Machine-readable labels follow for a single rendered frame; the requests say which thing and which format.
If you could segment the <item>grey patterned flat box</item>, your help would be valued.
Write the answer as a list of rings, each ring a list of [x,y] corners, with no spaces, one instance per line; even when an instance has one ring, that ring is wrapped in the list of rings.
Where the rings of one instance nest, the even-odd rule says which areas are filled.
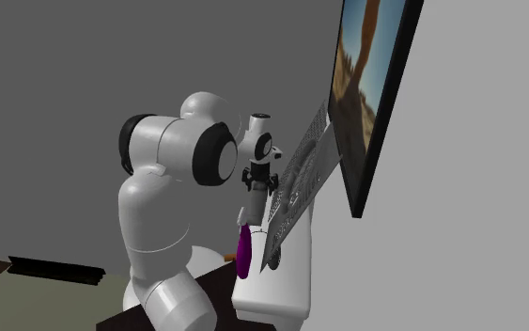
[[[278,264],[282,242],[340,160],[333,123],[327,104],[323,103],[289,161],[281,177],[280,189],[272,200],[261,269]]]

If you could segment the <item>dark robot stand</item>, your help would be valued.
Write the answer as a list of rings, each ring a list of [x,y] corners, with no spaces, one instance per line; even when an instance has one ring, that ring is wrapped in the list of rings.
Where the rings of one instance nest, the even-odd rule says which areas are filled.
[[[236,282],[236,264],[226,265],[200,276],[198,284],[213,303],[218,316],[214,331],[276,331],[272,324],[240,320],[231,301]],[[155,331],[140,305],[96,324],[96,331]]]

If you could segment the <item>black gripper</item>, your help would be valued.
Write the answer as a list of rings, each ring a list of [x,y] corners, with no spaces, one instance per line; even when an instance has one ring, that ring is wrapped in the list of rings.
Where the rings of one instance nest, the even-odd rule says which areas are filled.
[[[241,181],[246,185],[248,192],[252,190],[253,181],[266,181],[270,192],[276,190],[279,185],[278,174],[271,174],[269,163],[251,162],[250,167],[246,167],[242,171]]]

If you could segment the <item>black framed wall picture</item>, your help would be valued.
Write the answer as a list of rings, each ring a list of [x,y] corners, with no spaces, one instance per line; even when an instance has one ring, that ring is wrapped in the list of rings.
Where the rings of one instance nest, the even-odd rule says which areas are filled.
[[[342,0],[329,117],[360,218],[425,0]]]

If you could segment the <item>purple bottle with white cap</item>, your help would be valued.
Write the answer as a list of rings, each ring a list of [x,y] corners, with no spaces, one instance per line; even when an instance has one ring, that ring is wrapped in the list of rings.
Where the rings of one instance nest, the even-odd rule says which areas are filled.
[[[240,227],[240,237],[236,251],[236,272],[240,279],[245,279],[249,275],[252,260],[252,240],[244,207],[240,209],[238,225]]]

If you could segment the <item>black long flat object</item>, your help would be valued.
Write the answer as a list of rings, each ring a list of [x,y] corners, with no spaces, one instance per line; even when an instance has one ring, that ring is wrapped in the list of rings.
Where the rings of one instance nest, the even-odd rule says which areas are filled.
[[[9,256],[8,272],[14,275],[33,276],[58,281],[97,286],[105,271],[100,267],[58,261],[35,260]]]

